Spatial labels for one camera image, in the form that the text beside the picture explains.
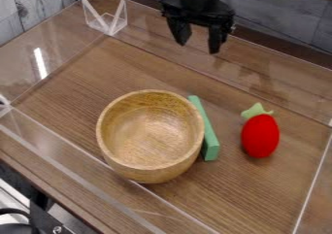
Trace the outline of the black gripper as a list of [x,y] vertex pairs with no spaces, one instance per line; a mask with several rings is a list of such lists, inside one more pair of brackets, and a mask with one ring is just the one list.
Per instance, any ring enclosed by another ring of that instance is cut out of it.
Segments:
[[202,10],[189,10],[180,0],[158,0],[162,16],[176,43],[184,46],[190,38],[190,24],[209,28],[209,53],[218,53],[228,33],[233,31],[234,11],[220,0],[210,0]]

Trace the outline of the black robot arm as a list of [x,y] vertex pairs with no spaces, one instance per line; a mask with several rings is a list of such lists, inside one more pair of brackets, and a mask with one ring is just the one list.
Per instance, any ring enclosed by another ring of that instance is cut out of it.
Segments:
[[209,53],[218,53],[234,27],[234,11],[220,0],[158,0],[161,13],[176,43],[184,46],[192,35],[190,25],[208,28]]

